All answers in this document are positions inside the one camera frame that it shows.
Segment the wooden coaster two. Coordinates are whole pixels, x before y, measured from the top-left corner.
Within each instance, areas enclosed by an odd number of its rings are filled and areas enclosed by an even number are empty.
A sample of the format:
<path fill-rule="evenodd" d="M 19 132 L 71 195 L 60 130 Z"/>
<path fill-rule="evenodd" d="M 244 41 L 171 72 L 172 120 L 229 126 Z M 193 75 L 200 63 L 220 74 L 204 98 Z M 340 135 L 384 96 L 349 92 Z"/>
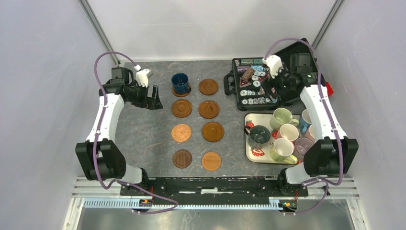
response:
<path fill-rule="evenodd" d="M 217 93 L 219 85 L 217 81 L 213 79 L 204 79 L 199 83 L 199 91 L 203 95 L 213 95 Z"/>

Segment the wooden coaster three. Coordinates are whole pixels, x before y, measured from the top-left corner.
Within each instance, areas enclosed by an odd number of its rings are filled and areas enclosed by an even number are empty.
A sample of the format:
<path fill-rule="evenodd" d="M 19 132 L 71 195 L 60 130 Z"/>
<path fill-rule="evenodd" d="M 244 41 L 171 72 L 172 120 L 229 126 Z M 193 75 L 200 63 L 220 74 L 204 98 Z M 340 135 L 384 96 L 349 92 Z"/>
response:
<path fill-rule="evenodd" d="M 199 105 L 199 114 L 206 119 L 213 119 L 218 116 L 220 112 L 220 106 L 217 102 L 212 100 L 206 100 Z"/>

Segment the wooden coaster four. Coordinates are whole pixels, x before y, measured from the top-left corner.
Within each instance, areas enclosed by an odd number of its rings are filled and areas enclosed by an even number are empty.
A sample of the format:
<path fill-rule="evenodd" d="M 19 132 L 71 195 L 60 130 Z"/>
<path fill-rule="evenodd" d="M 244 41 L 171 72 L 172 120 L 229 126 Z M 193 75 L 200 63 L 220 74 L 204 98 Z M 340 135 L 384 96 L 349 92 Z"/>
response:
<path fill-rule="evenodd" d="M 223 126 L 219 122 L 208 122 L 202 127 L 202 136 L 206 141 L 218 142 L 225 134 Z"/>

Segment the wooden coaster five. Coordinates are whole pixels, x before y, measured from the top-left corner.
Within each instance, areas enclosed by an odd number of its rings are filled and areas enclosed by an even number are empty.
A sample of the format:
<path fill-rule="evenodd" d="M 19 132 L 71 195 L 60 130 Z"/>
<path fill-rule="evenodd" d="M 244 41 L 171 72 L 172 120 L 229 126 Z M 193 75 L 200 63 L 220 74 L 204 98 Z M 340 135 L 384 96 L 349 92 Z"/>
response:
<path fill-rule="evenodd" d="M 171 111 L 175 117 L 184 118 L 192 112 L 192 104 L 188 100 L 179 99 L 172 104 Z"/>

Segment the dark walnut coaster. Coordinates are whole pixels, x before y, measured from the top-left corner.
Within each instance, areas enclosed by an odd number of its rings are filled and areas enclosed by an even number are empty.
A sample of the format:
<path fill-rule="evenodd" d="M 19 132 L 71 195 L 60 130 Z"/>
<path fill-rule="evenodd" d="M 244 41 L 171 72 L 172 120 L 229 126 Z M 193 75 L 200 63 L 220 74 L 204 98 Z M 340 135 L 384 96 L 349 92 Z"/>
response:
<path fill-rule="evenodd" d="M 172 162 L 177 168 L 187 168 L 192 162 L 192 155 L 188 150 L 180 149 L 173 154 Z"/>

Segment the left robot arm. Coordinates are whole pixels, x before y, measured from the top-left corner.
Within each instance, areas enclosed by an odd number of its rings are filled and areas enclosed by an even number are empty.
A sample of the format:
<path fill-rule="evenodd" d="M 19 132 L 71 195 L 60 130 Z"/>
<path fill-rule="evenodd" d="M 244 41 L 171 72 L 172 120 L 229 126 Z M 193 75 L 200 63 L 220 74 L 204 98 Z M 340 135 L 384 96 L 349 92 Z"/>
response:
<path fill-rule="evenodd" d="M 84 142 L 78 143 L 75 153 L 85 177 L 92 180 L 116 179 L 132 184 L 138 195 L 150 190 L 150 181 L 144 169 L 130 166 L 115 144 L 118 119 L 125 103 L 148 110 L 162 109 L 158 86 L 148 96 L 149 69 L 136 66 L 112 68 L 112 77 L 99 89 L 99 108 L 91 132 Z"/>

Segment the dark blue mug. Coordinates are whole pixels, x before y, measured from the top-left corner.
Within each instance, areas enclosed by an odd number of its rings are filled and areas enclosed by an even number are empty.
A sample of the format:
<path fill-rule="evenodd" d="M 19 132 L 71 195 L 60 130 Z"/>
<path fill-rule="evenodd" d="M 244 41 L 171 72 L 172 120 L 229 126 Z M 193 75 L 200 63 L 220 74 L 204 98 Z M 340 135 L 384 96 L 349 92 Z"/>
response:
<path fill-rule="evenodd" d="M 185 73 L 176 73 L 171 78 L 171 83 L 176 94 L 186 94 L 190 92 L 189 78 Z"/>

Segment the grey green mug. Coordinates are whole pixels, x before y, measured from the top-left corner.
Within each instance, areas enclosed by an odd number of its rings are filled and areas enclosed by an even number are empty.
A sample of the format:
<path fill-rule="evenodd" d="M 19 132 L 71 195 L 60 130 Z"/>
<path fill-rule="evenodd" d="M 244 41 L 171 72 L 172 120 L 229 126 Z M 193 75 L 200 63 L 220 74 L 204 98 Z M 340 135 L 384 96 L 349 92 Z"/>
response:
<path fill-rule="evenodd" d="M 262 149 L 271 139 L 269 129 L 262 125 L 253 127 L 245 125 L 244 132 L 248 138 L 247 142 L 251 149 Z"/>

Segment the light green mug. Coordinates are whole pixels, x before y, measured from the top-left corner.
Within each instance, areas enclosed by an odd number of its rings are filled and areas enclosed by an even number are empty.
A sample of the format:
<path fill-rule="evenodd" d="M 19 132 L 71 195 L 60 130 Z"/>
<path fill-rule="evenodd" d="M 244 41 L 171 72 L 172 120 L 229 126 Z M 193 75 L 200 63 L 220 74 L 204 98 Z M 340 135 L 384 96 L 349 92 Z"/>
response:
<path fill-rule="evenodd" d="M 298 126 L 299 120 L 294 119 L 293 114 L 288 109 L 277 108 L 270 119 L 270 126 L 272 130 L 279 130 L 285 124 Z"/>

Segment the orange coaster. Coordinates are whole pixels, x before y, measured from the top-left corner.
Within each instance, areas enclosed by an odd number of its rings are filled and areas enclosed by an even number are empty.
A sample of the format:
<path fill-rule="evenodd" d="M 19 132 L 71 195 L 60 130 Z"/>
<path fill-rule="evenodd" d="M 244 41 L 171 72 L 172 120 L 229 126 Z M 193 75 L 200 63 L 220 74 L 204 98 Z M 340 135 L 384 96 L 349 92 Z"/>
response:
<path fill-rule="evenodd" d="M 208 171 L 216 171 L 221 163 L 221 157 L 216 152 L 207 152 L 202 157 L 202 166 Z"/>

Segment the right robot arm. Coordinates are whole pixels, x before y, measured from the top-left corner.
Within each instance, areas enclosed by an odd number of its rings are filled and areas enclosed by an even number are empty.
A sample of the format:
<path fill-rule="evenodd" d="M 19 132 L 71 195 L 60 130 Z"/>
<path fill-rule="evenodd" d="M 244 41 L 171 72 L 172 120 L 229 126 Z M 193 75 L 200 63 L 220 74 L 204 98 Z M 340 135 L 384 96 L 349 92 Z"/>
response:
<path fill-rule="evenodd" d="M 311 70 L 299 65 L 301 60 L 301 55 L 294 55 L 287 69 L 277 55 L 263 59 L 273 80 L 300 94 L 315 130 L 316 142 L 305 154 L 303 162 L 280 173 L 283 178 L 277 181 L 276 188 L 283 196 L 290 195 L 296 184 L 340 185 L 359 149 L 357 140 L 347 136 L 334 114 L 317 59 L 309 55 L 313 64 Z"/>

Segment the light cork coaster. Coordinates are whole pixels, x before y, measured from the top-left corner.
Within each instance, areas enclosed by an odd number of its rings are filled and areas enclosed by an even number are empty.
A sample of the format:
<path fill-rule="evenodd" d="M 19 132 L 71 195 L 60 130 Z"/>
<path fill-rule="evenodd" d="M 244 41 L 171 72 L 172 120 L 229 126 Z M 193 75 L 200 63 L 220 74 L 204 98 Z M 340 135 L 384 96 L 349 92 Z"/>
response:
<path fill-rule="evenodd" d="M 187 124 L 178 124 L 171 131 L 171 136 L 176 142 L 185 142 L 191 135 L 192 130 Z"/>

